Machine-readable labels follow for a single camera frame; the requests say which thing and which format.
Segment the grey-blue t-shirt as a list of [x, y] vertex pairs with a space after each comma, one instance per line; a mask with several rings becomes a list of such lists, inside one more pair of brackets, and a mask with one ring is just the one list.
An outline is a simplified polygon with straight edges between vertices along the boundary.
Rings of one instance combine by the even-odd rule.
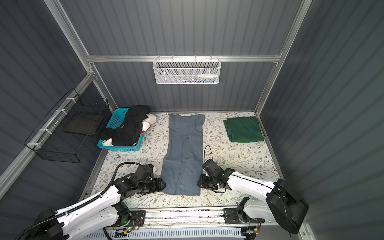
[[169, 144], [163, 159], [163, 193], [198, 196], [198, 181], [203, 173], [204, 115], [169, 115]]

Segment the teal plastic laundry basket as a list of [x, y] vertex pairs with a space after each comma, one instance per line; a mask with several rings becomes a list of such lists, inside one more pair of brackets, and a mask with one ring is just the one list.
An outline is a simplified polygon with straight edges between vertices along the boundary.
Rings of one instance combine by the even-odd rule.
[[[125, 116], [126, 116], [126, 113], [128, 111], [129, 108], [119, 108], [119, 109], [116, 109], [114, 111], [114, 113], [112, 114], [112, 117], [110, 118], [108, 124], [107, 124], [107, 128], [112, 128], [112, 129], [116, 129], [118, 127], [121, 127], [122, 124], [123, 124], [123, 121], [125, 119]], [[141, 134], [140, 137], [138, 138], [138, 141], [136, 142], [136, 144], [134, 146], [124, 146], [124, 147], [113, 147], [113, 146], [104, 146], [103, 145], [103, 140], [99, 140], [98, 141], [98, 148], [100, 149], [106, 149], [106, 150], [109, 150], [109, 151], [115, 151], [115, 152], [119, 152], [119, 151], [123, 151], [123, 152], [138, 152], [141, 148], [141, 143], [142, 143], [142, 140], [143, 140], [143, 136], [144, 134]]]

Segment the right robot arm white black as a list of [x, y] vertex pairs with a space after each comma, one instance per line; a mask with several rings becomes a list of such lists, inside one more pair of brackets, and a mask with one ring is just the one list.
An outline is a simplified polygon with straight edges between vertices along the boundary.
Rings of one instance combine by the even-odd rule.
[[309, 210], [309, 204], [298, 191], [284, 179], [275, 182], [262, 181], [241, 174], [234, 169], [223, 170], [212, 159], [202, 165], [197, 185], [218, 193], [219, 190], [238, 191], [264, 202], [263, 209], [250, 197], [243, 198], [236, 208], [237, 219], [248, 223], [256, 219], [274, 218], [277, 224], [290, 234], [298, 234]]

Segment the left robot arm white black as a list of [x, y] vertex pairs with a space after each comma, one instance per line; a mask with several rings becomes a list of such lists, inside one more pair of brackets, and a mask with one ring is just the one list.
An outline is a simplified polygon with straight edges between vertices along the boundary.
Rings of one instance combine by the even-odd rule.
[[118, 226], [131, 231], [142, 218], [134, 217], [123, 202], [134, 195], [161, 192], [166, 183], [154, 176], [154, 166], [137, 165], [134, 173], [117, 178], [114, 172], [106, 188], [69, 207], [39, 214], [35, 223], [17, 236], [25, 240], [78, 240], [97, 230]]

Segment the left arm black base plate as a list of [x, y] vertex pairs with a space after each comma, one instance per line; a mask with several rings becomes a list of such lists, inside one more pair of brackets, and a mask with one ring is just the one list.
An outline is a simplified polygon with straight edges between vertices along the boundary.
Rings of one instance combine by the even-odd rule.
[[117, 222], [119, 227], [133, 228], [142, 227], [146, 219], [146, 211], [130, 211], [129, 213], [123, 213]]

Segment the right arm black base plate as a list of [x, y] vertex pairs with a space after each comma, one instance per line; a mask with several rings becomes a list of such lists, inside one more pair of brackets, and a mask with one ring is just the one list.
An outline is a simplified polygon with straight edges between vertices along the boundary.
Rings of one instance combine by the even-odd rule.
[[255, 218], [251, 219], [246, 216], [245, 213], [238, 211], [236, 208], [224, 208], [223, 213], [220, 217], [224, 218], [227, 225], [233, 224], [263, 224], [265, 219]]

